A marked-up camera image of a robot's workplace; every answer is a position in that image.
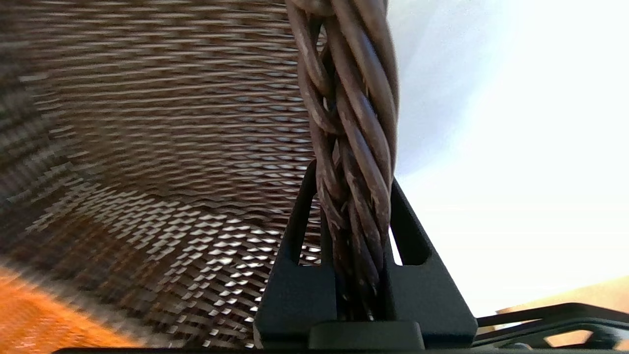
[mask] braided rope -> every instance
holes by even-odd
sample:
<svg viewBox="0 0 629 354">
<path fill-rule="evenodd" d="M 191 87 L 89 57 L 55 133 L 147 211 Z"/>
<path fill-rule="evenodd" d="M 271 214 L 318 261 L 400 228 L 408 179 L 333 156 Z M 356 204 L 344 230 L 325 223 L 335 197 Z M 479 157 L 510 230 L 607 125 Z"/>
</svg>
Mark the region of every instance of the braided rope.
<svg viewBox="0 0 629 354">
<path fill-rule="evenodd" d="M 391 218 L 398 77 L 382 0 L 287 0 L 318 195 L 350 316 L 374 316 Z M 327 41 L 318 50 L 322 28 Z"/>
</svg>

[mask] black mount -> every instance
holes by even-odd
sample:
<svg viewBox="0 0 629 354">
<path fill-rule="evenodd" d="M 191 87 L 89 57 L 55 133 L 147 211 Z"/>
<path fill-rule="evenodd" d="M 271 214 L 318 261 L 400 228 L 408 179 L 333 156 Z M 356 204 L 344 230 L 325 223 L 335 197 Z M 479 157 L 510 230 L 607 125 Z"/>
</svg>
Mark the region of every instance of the black mount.
<svg viewBox="0 0 629 354">
<path fill-rule="evenodd" d="M 478 319 L 480 327 L 521 323 L 517 326 L 479 334 L 474 348 L 526 346 L 552 348 L 546 340 L 556 334 L 590 331 L 584 343 L 556 349 L 613 349 L 629 340 L 629 314 L 584 304 L 561 304 Z"/>
<path fill-rule="evenodd" d="M 268 350 L 321 348 L 317 343 L 332 343 L 337 337 L 352 338 L 360 326 L 362 341 L 370 338 L 373 342 L 376 336 L 381 339 L 382 349 L 418 349 L 418 343 L 425 348 L 470 347 L 477 331 L 476 319 L 396 181 L 391 193 L 391 230 L 403 265 L 395 264 L 389 245 L 385 260 L 385 321 L 335 322 L 337 292 L 325 215 L 321 216 L 321 265 L 299 266 L 316 193 L 315 166 L 313 161 L 306 170 L 255 318 L 256 345 Z M 326 331 L 328 337 L 322 338 L 321 326 L 335 330 Z M 395 345 L 386 344 L 398 333 L 414 333 L 415 337 L 409 334 L 407 342 L 396 338 Z M 313 342 L 314 334 L 318 340 Z M 372 349 L 378 346 L 371 344 Z M 359 348 L 348 345 L 336 349 Z"/>
</svg>

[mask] beige surface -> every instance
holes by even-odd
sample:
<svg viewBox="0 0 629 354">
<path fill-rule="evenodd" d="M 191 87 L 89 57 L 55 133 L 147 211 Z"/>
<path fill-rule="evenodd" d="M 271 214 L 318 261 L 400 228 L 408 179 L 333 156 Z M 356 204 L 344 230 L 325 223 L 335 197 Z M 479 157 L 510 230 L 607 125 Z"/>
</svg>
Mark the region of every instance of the beige surface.
<svg viewBox="0 0 629 354">
<path fill-rule="evenodd" d="M 629 277 L 618 278 L 608 282 L 579 288 L 563 294 L 500 310 L 498 313 L 533 309 L 565 302 L 580 302 L 616 311 L 629 312 Z M 550 337 L 548 338 L 548 342 L 553 346 L 582 343 L 587 336 L 588 333 L 586 331 L 576 331 L 574 333 L 563 334 L 562 336 Z M 629 341 L 623 342 L 618 348 L 629 350 Z"/>
</svg>

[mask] woven mesh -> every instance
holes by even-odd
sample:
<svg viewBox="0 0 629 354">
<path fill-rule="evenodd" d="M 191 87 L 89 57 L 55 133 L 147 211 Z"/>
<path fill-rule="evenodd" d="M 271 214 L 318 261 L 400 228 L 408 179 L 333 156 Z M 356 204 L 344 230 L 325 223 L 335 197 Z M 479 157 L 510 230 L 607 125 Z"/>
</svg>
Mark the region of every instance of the woven mesh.
<svg viewBox="0 0 629 354">
<path fill-rule="evenodd" d="M 283 1 L 9 0 L 0 16 L 6 263 L 154 345 L 251 347 L 313 158 Z"/>
</svg>

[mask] black clip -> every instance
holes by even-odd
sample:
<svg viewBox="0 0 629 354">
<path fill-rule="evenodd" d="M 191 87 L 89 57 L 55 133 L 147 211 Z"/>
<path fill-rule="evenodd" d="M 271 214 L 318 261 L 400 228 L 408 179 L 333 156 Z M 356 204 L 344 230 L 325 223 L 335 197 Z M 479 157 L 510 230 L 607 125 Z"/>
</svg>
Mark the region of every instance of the black clip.
<svg viewBox="0 0 629 354">
<path fill-rule="evenodd" d="M 629 340 L 629 314 L 585 304 L 559 304 L 498 314 L 479 318 L 478 323 L 481 327 L 521 323 L 479 334 L 472 345 L 479 349 L 516 346 L 548 349 L 553 348 L 548 337 L 578 330 L 590 331 L 591 335 L 583 343 L 558 348 L 613 349 L 621 341 Z"/>
<path fill-rule="evenodd" d="M 350 343 L 352 335 L 363 333 L 365 339 L 372 339 L 369 333 L 375 328 L 373 326 L 378 326 L 380 337 L 387 342 L 392 333 L 383 333 L 383 329 L 400 332 L 400 326 L 403 326 L 400 323 L 407 323 L 409 326 L 403 327 L 411 341 L 407 345 L 398 343 L 398 349 L 418 346 L 419 342 L 412 340 L 412 333 L 419 333 L 415 330 L 417 324 L 426 348 L 470 347 L 477 331 L 476 319 L 396 181 L 391 195 L 391 229 L 403 265 L 395 264 L 389 245 L 386 253 L 385 321 L 371 325 L 330 324 L 338 318 L 337 298 L 331 241 L 323 213 L 321 265 L 298 265 L 309 210 L 316 193 L 315 166 L 313 161 L 306 170 L 255 318 L 256 345 L 265 349 L 304 349 L 322 348 L 320 343 L 337 343 L 337 349 L 359 349 L 356 341 Z M 321 338 L 326 335 L 335 337 Z M 338 338 L 344 338 L 341 341 L 348 343 L 347 346 L 341 348 L 343 345 L 336 340 Z M 370 348 L 378 349 L 379 345 L 373 342 L 370 340 Z M 391 348 L 386 343 L 381 347 Z"/>
</svg>

